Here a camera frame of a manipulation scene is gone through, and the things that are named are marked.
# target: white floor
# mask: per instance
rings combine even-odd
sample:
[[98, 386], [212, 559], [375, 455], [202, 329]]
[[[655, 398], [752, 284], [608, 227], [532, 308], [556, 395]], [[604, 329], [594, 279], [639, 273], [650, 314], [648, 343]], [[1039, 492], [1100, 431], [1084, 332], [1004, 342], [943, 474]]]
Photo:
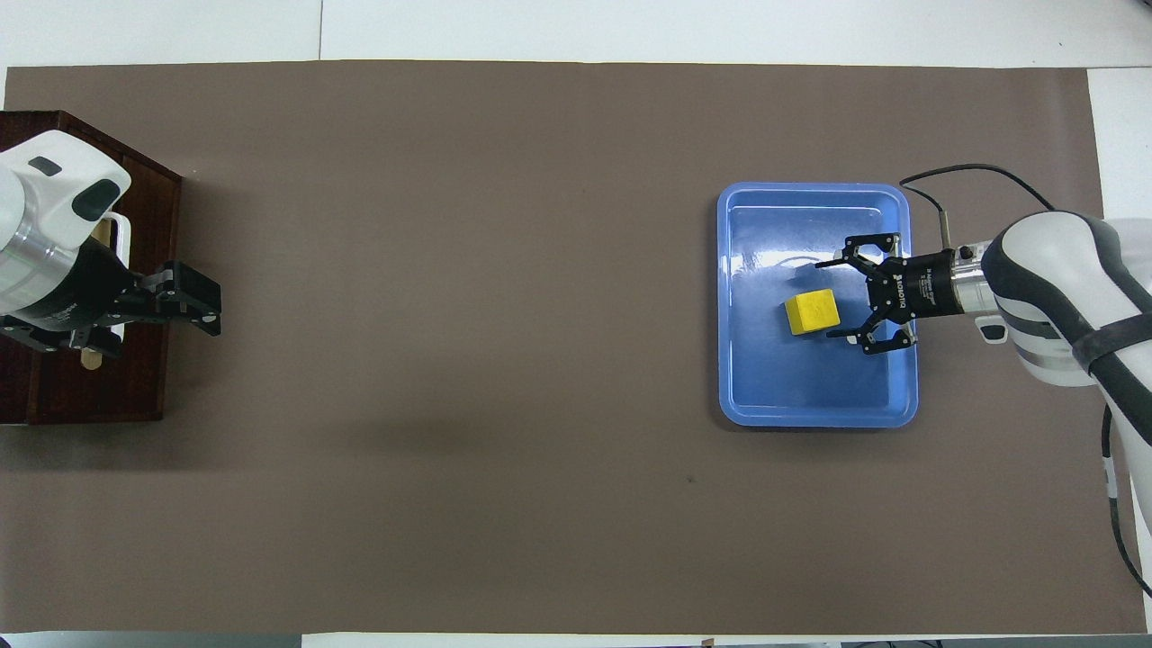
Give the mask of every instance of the white floor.
[[[0, 103], [16, 66], [318, 59], [1092, 68], [1105, 216], [1152, 217], [1152, 8], [1138, 0], [0, 0]], [[1152, 541], [1142, 530], [1147, 558]], [[1145, 611], [1152, 618], [1149, 600]], [[338, 634], [308, 636], [305, 646], [703, 639]]]

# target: black button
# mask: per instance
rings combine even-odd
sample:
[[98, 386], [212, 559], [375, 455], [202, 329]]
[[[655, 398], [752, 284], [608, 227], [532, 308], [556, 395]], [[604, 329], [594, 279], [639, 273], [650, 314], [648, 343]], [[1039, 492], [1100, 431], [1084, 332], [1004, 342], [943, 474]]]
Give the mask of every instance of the black button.
[[112, 203], [120, 197], [120, 187], [105, 178], [97, 180], [91, 187], [84, 189], [73, 199], [73, 211], [84, 220], [96, 223], [100, 220], [104, 212], [108, 211]]
[[53, 175], [63, 171], [56, 163], [40, 156], [36, 156], [35, 158], [28, 160], [28, 166], [35, 168], [36, 171], [39, 171], [40, 173], [47, 175], [48, 178], [52, 178]]
[[987, 324], [980, 326], [980, 334], [984, 336], [985, 340], [1002, 340], [1008, 331], [1002, 324]]

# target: brown table surface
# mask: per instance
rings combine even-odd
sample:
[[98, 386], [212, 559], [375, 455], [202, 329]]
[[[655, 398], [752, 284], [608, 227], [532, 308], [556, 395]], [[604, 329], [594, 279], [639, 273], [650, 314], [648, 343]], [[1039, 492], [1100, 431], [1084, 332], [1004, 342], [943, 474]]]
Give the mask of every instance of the brown table surface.
[[[963, 317], [876, 434], [717, 406], [715, 199], [1007, 166], [1100, 211], [1083, 70], [327, 62], [12, 69], [187, 180], [167, 419], [0, 435], [0, 627], [1143, 628], [1100, 399]], [[932, 184], [953, 236], [1034, 206]], [[915, 204], [917, 249], [938, 246]]]

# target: cable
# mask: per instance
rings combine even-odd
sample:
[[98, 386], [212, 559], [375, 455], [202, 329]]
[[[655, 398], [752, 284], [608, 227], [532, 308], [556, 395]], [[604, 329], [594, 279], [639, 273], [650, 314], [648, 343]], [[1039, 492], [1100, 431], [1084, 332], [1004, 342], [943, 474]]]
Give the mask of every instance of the cable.
[[1124, 547], [1124, 536], [1120, 533], [1120, 502], [1116, 489], [1116, 466], [1112, 461], [1112, 408], [1104, 406], [1104, 421], [1100, 424], [1100, 450], [1104, 455], [1104, 473], [1108, 477], [1108, 512], [1112, 517], [1112, 535], [1116, 538], [1116, 549], [1120, 550], [1120, 558], [1123, 559], [1128, 573], [1132, 574], [1136, 583], [1140, 586], [1144, 594], [1152, 596], [1152, 588], [1144, 582], [1139, 570], [1132, 564], [1128, 548]]
[[954, 164], [952, 166], [942, 166], [940, 168], [933, 168], [931, 171], [925, 171], [923, 173], [909, 175], [908, 178], [900, 181], [900, 186], [903, 187], [904, 189], [908, 189], [909, 191], [923, 196], [930, 203], [932, 203], [932, 206], [937, 209], [937, 217], [940, 219], [940, 242], [943, 244], [943, 249], [952, 248], [952, 234], [948, 231], [948, 211], [943, 209], [943, 205], [941, 205], [939, 201], [930, 196], [926, 191], [917, 187], [914, 187], [912, 182], [916, 180], [924, 180], [925, 178], [932, 178], [933, 175], [943, 175], [946, 173], [953, 173], [956, 171], [991, 171], [992, 173], [999, 173], [1000, 175], [1003, 175], [1005, 178], [1011, 180], [1021, 188], [1023, 188], [1025, 191], [1031, 194], [1033, 198], [1036, 198], [1037, 201], [1039, 201], [1041, 205], [1044, 205], [1044, 209], [1047, 210], [1056, 209], [1055, 206], [1052, 205], [1051, 202], [1048, 202], [1047, 198], [1041, 196], [1039, 191], [1033, 189], [1032, 186], [1029, 184], [1028, 182], [1024, 182], [1018, 175], [1008, 171], [1007, 168], [1002, 168], [992, 164], [980, 164], [980, 163]]

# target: yellow block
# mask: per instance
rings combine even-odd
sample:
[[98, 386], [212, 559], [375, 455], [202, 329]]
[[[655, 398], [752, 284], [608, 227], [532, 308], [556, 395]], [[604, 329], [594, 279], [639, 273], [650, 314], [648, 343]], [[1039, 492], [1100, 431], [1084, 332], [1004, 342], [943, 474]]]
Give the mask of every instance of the yellow block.
[[785, 310], [788, 311], [788, 325], [794, 336], [840, 324], [840, 312], [836, 311], [832, 288], [801, 293], [785, 302]]

